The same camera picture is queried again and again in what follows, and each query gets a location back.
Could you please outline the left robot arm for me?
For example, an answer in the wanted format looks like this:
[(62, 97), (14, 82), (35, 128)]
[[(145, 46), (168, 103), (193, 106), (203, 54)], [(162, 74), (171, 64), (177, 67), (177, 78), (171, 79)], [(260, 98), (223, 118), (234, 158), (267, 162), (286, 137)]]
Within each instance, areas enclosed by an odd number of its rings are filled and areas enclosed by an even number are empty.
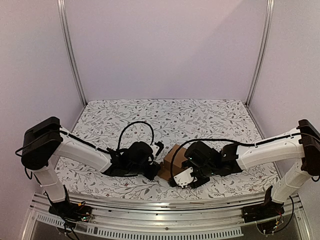
[(128, 148), (102, 149), (71, 134), (52, 116), (24, 133), (23, 146), (15, 151), (25, 169), (39, 181), (55, 209), (63, 216), (74, 213), (68, 191), (58, 179), (52, 157), (63, 157), (87, 165), (109, 177), (142, 175), (153, 180), (160, 170), (156, 162), (164, 149), (162, 142), (136, 141)]

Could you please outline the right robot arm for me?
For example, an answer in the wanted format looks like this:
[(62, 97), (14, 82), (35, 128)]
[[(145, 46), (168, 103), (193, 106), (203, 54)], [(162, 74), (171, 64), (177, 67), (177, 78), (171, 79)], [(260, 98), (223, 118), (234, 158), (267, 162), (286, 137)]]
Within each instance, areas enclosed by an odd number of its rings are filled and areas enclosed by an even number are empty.
[(280, 135), (253, 143), (228, 141), (220, 151), (196, 140), (185, 151), (186, 170), (174, 177), (180, 187), (203, 185), (210, 177), (229, 176), (258, 165), (295, 160), (286, 174), (265, 192), (259, 206), (262, 218), (269, 218), (306, 181), (320, 174), (320, 133), (307, 120)]

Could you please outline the brown cardboard box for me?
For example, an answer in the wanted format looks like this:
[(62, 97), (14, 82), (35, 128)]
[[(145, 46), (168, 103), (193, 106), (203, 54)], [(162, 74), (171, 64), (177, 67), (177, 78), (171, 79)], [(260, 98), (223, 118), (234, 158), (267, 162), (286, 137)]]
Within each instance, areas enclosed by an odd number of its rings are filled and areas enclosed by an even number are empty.
[[(162, 162), (160, 163), (160, 170), (157, 173), (157, 176), (165, 181), (168, 181), (171, 177), (170, 166), (171, 166), (172, 158), (174, 153), (179, 147), (180, 145), (175, 144), (172, 147), (172, 149), (168, 152), (168, 154), (163, 158)], [(186, 150), (187, 149), (183, 147), (178, 151), (178, 153), (174, 158), (173, 167), (172, 167), (172, 172), (174, 176), (181, 173), (185, 169), (184, 167), (182, 167), (182, 163), (187, 160), (187, 158), (185, 157)]]

